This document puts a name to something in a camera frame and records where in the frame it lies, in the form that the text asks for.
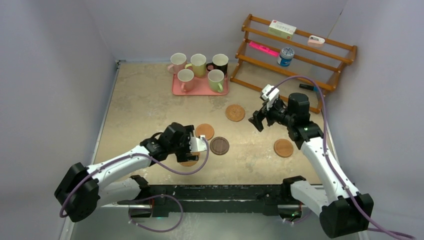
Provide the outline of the woven rattan coaster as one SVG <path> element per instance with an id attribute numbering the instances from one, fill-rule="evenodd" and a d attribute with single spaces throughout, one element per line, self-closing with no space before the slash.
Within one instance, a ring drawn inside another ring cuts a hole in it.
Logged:
<path id="1" fill-rule="evenodd" d="M 179 164 L 184 166 L 184 167 L 191 167 L 191 166 L 195 165 L 199 161 L 199 157 L 200 157 L 201 154 L 200 154 L 200 152 L 193 152 L 192 155 L 195 156 L 194 160 L 180 162 Z"/>
<path id="2" fill-rule="evenodd" d="M 245 115 L 245 109 L 238 104 L 231 104 L 225 110 L 225 116 L 233 122 L 240 122 L 244 119 Z"/>

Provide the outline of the smooth light wooden coaster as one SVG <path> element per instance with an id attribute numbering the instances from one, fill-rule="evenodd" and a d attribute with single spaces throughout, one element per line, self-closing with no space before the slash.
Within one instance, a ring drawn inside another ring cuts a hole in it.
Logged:
<path id="1" fill-rule="evenodd" d="M 204 135 L 207 140 L 211 140 L 215 135 L 215 130 L 210 124 L 202 123 L 195 128 L 194 133 L 196 137 Z"/>

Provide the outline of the dark walnut wooden coaster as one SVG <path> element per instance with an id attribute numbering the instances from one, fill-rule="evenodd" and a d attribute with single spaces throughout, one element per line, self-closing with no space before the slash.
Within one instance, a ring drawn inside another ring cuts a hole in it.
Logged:
<path id="1" fill-rule="evenodd" d="M 210 141 L 210 150 L 216 155 L 224 155 L 230 149 L 228 140 L 224 137 L 217 136 Z"/>

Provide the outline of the black mug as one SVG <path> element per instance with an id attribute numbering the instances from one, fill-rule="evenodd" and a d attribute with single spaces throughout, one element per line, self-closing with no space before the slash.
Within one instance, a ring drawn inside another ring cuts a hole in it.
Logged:
<path id="1" fill-rule="evenodd" d="M 229 57 L 223 53 L 216 54 L 212 57 L 212 62 L 206 64 L 206 70 L 220 70 L 226 76 L 228 74 Z"/>

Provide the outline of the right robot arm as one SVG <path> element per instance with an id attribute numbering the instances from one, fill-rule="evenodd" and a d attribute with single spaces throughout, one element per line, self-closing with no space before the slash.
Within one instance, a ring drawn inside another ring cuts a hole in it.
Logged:
<path id="1" fill-rule="evenodd" d="M 268 84 L 262 89 L 260 98 L 262 107 L 253 113 L 249 122 L 259 132 L 264 129 L 264 119 L 268 126 L 274 123 L 285 126 L 289 138 L 309 160 L 324 187 L 324 192 L 320 192 L 302 176 L 285 178 L 280 191 L 282 200 L 288 204 L 296 200 L 305 204 L 319 217 L 329 238 L 367 230 L 370 222 L 359 210 L 370 216 L 374 201 L 368 193 L 360 193 L 329 151 L 323 131 L 310 119 L 308 96 L 295 92 L 284 103 L 279 89 Z"/>

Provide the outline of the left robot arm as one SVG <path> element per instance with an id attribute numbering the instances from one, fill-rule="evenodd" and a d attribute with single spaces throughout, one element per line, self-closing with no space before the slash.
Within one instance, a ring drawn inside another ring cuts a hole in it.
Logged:
<path id="1" fill-rule="evenodd" d="M 146 203 L 149 184 L 144 177 L 132 175 L 123 181 L 120 178 L 153 165 L 179 174 L 162 161 L 175 155 L 179 163 L 194 162 L 199 159 L 198 153 L 210 152 L 206 136 L 197 137 L 194 130 L 193 125 L 173 122 L 163 132 L 153 134 L 112 159 L 88 166 L 80 162 L 73 164 L 54 192 L 61 205 L 59 216 L 76 223 L 104 205 L 120 201 Z"/>

